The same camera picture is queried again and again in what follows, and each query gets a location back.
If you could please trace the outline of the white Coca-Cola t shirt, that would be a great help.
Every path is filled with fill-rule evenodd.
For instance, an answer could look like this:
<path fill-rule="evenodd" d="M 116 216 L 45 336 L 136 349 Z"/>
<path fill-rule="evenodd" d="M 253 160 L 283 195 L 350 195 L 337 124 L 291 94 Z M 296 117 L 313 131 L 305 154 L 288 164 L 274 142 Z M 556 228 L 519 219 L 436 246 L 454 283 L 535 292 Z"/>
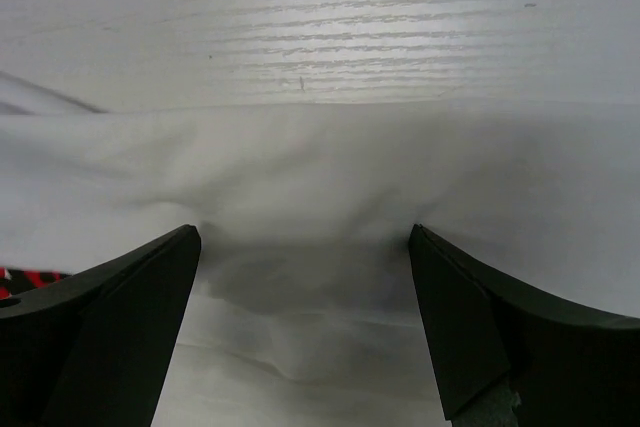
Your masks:
<path fill-rule="evenodd" d="M 426 226 L 639 313 L 639 110 L 496 100 L 110 113 L 1 79 L 1 261 L 203 241 L 157 426 L 441 426 L 406 250 Z"/>

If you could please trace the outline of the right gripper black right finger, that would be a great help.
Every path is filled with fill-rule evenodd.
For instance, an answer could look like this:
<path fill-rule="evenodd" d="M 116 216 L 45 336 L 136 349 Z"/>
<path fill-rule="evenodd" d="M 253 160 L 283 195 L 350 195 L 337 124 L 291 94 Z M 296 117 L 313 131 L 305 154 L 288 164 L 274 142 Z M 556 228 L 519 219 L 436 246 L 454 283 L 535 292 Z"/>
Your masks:
<path fill-rule="evenodd" d="M 454 426 L 635 426 L 639 322 L 504 274 L 427 228 L 409 242 L 444 416 Z"/>

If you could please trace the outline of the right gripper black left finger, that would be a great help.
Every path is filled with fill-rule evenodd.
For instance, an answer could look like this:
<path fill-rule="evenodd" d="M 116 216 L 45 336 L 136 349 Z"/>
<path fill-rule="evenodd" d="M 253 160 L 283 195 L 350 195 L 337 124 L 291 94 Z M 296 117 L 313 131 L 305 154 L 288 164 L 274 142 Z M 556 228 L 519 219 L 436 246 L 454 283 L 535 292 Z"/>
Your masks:
<path fill-rule="evenodd" d="M 184 225 L 3 299 L 2 425 L 151 425 L 200 252 Z"/>

